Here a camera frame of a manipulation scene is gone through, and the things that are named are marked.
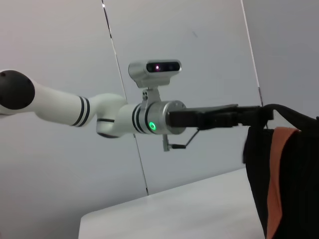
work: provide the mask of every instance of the white wall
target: white wall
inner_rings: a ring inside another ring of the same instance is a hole
[[[71,93],[123,95],[100,0],[1,0],[0,69]],[[146,195],[136,142],[34,114],[0,121],[4,239],[75,239],[80,218]]]
[[[319,116],[319,1],[243,3],[264,104]]]
[[[176,58],[183,70],[160,89],[163,100],[181,100],[187,107],[260,104],[240,0],[108,0],[105,5],[130,102],[142,99],[127,72],[131,61]],[[193,133],[170,140],[186,143]],[[243,167],[246,134],[244,127],[202,132],[187,150],[171,152],[163,152],[160,136],[137,135],[149,192]]]

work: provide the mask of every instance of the white table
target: white table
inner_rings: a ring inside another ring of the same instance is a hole
[[[79,239],[264,239],[246,170],[85,215]]]

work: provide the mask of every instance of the robotic arm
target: robotic arm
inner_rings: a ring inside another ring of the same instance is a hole
[[[133,105],[119,95],[101,94],[88,99],[42,86],[17,71],[2,71],[0,118],[35,112],[47,121],[82,127],[96,115],[96,132],[100,136],[118,138],[127,133],[162,135],[164,151],[186,148],[200,130],[238,124],[263,128],[268,120],[273,119],[271,105],[268,108],[228,105],[186,109],[180,101],[162,102],[158,86],[168,85],[171,77],[180,71],[178,60],[131,63],[129,75],[139,88],[144,88],[142,102]],[[168,134],[181,134],[187,127],[195,127],[197,132],[186,145],[169,143]]]
[[[97,134],[117,138],[127,133],[180,134],[185,128],[172,128],[168,113],[184,109],[179,101],[162,102],[158,86],[168,85],[181,71],[176,60],[134,62],[129,74],[143,90],[141,104],[129,105],[123,97],[101,94],[85,98],[36,83],[24,74],[6,70],[0,73],[0,114],[9,116],[35,112],[44,120],[75,127],[87,125],[97,116]]]

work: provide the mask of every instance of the silver cylindrical module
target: silver cylindrical module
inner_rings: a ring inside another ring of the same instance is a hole
[[[148,132],[153,134],[181,134],[185,128],[172,128],[169,126],[169,112],[185,109],[181,101],[155,102],[145,111],[145,125]]]

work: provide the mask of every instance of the white robotic arm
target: white robotic arm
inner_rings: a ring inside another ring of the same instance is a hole
[[[141,104],[129,105],[122,96],[101,94],[85,98],[57,91],[36,83],[24,74],[0,72],[0,114],[9,116],[35,112],[44,120],[82,127],[97,116],[97,133],[117,138],[126,133],[180,134],[185,128],[172,128],[168,113],[184,109],[179,101],[162,102],[157,86],[168,85],[170,78],[181,71],[176,60],[135,62],[129,74],[143,90]]]

